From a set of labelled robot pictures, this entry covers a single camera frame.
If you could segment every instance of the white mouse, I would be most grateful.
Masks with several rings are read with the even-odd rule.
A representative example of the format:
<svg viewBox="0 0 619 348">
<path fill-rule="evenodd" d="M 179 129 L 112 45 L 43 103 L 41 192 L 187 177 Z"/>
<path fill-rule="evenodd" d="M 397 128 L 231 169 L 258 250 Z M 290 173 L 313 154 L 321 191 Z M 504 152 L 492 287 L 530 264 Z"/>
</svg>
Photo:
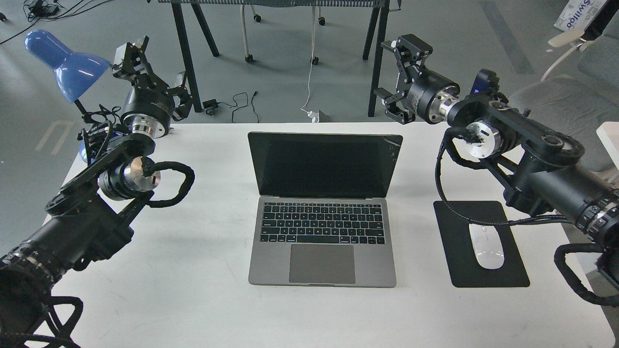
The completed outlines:
<svg viewBox="0 0 619 348">
<path fill-rule="evenodd" d="M 497 269 L 503 265 L 503 246 L 494 226 L 469 225 L 470 240 L 479 265 L 485 269 Z"/>
</svg>

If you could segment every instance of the black screen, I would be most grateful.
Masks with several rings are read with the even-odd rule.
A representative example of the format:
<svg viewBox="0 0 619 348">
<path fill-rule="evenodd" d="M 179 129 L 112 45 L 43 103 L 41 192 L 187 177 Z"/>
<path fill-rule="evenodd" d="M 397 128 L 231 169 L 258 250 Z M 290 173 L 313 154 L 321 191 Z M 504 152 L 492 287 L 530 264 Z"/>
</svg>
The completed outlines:
<svg viewBox="0 0 619 348">
<path fill-rule="evenodd" d="M 258 191 L 285 197 L 385 197 L 402 136 L 248 134 Z"/>
</svg>

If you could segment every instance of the trackpad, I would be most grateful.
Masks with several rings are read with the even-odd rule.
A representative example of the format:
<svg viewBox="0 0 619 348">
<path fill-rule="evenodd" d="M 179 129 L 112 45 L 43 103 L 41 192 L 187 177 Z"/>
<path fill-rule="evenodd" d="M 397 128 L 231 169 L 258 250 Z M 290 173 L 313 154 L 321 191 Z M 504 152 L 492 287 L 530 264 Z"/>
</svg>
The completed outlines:
<svg viewBox="0 0 619 348">
<path fill-rule="evenodd" d="M 293 244 L 290 250 L 290 282 L 354 284 L 353 246 Z"/>
</svg>

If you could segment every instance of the laptop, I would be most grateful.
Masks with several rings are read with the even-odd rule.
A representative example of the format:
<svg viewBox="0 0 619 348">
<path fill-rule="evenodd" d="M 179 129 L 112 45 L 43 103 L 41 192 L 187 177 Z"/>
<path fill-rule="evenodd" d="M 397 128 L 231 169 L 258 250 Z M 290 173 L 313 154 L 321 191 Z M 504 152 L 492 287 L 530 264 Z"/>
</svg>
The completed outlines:
<svg viewBox="0 0 619 348">
<path fill-rule="evenodd" d="M 248 134 L 261 195 L 249 283 L 394 287 L 385 197 L 402 136 Z"/>
</svg>

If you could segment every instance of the table leg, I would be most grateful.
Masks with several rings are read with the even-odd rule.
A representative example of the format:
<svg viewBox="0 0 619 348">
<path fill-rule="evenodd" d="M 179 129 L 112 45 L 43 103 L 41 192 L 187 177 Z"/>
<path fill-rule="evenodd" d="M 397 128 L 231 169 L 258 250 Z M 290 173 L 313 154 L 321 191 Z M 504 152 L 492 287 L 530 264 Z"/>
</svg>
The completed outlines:
<svg viewBox="0 0 619 348">
<path fill-rule="evenodd" d="M 381 42 L 385 40 L 387 31 L 387 15 L 389 14 L 389 0 L 385 0 L 384 7 L 381 7 L 378 19 L 378 33 L 376 34 L 376 51 L 374 52 L 374 68 L 372 70 L 372 85 L 370 88 L 370 102 L 368 104 L 368 117 L 374 117 L 376 109 L 376 95 L 374 89 L 378 88 L 378 80 L 381 75 L 381 64 L 383 62 L 383 47 Z"/>
<path fill-rule="evenodd" d="M 374 31 L 376 30 L 376 22 L 378 21 L 379 11 L 380 8 L 378 7 L 372 8 L 372 16 L 370 17 L 370 25 L 368 26 L 368 34 L 365 37 L 365 46 L 363 47 L 363 56 L 361 57 L 364 61 L 368 60 L 368 56 L 370 55 L 372 38 L 374 37 Z"/>
<path fill-rule="evenodd" d="M 204 18 L 204 13 L 202 12 L 200 4 L 191 4 L 191 8 L 193 8 L 194 13 L 196 14 L 197 22 L 200 23 L 200 28 L 202 29 L 202 33 L 204 33 L 206 42 L 209 44 L 213 57 L 219 57 L 219 50 L 217 49 L 213 35 L 210 33 L 209 25 L 206 22 L 206 18 Z"/>
<path fill-rule="evenodd" d="M 185 21 L 183 19 L 183 10 L 181 4 L 172 4 L 172 13 L 174 14 L 174 23 L 176 24 L 176 32 L 178 33 L 178 42 L 181 45 L 181 54 L 185 64 L 185 74 L 189 82 L 189 91 L 194 100 L 194 111 L 202 112 L 200 105 L 200 94 L 197 90 L 196 73 L 193 69 L 193 61 L 191 60 L 191 52 L 189 50 L 189 40 L 187 39 L 187 31 L 185 29 Z"/>
</svg>

